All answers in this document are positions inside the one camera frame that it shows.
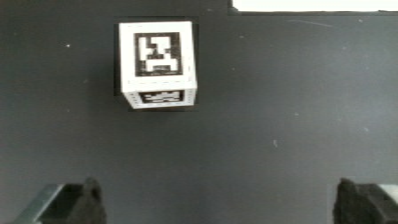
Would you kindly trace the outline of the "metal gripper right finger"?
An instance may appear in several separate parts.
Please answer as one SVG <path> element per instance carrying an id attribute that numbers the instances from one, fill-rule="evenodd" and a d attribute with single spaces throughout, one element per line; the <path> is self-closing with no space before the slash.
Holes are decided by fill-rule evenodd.
<path id="1" fill-rule="evenodd" d="M 398 184 L 342 178 L 332 209 L 333 224 L 398 224 Z"/>

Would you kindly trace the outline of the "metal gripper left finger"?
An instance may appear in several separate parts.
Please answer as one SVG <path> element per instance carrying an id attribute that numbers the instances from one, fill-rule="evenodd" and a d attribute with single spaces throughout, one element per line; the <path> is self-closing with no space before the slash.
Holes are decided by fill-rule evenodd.
<path id="1" fill-rule="evenodd" d="M 10 224 L 106 224 L 101 187 L 81 183 L 47 184 Z"/>

